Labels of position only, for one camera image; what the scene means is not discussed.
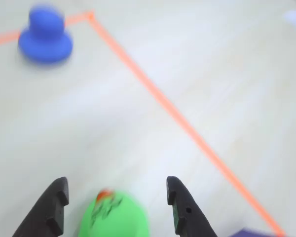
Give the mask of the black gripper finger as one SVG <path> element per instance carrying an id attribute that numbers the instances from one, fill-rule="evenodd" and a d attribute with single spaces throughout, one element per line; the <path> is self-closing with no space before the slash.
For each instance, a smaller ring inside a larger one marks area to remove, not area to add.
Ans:
<path id="1" fill-rule="evenodd" d="M 181 237 L 215 237 L 216 233 L 182 181 L 166 179 L 167 202 L 172 206 L 175 234 Z"/>
<path id="2" fill-rule="evenodd" d="M 42 193 L 13 237 L 61 236 L 64 233 L 64 207 L 68 204 L 68 181 L 61 177 Z"/>

